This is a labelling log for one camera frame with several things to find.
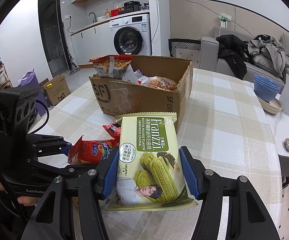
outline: washing machine door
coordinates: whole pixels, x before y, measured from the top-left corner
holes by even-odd
[[[122,27],[116,32],[113,44],[120,55],[137,55],[142,51],[143,37],[135,28]]]

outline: beige plate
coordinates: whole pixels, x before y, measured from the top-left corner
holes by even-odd
[[[257,96],[262,108],[271,113],[271,114],[277,114],[281,111],[281,109],[283,108],[282,104],[278,101],[278,99],[274,98],[272,101],[270,101],[269,103],[267,103],[266,101],[262,100],[261,98],[259,98]]]

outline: red snack bag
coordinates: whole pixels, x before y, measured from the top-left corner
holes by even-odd
[[[109,125],[103,125],[103,128],[109,133],[109,135],[116,139],[118,142],[120,141],[120,133],[121,133],[121,125],[117,122],[113,122]]]
[[[83,135],[69,150],[68,163],[72,165],[98,164],[109,157],[110,151],[116,145],[116,140],[83,141]]]

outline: black jacket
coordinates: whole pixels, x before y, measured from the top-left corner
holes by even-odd
[[[248,46],[233,34],[221,35],[216,40],[219,42],[218,57],[228,63],[235,77],[243,79],[247,73],[244,63],[247,59],[243,52],[248,50]]]

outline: washing machine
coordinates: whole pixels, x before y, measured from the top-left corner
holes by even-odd
[[[111,20],[110,34],[116,54],[149,56],[152,54],[149,14]]]

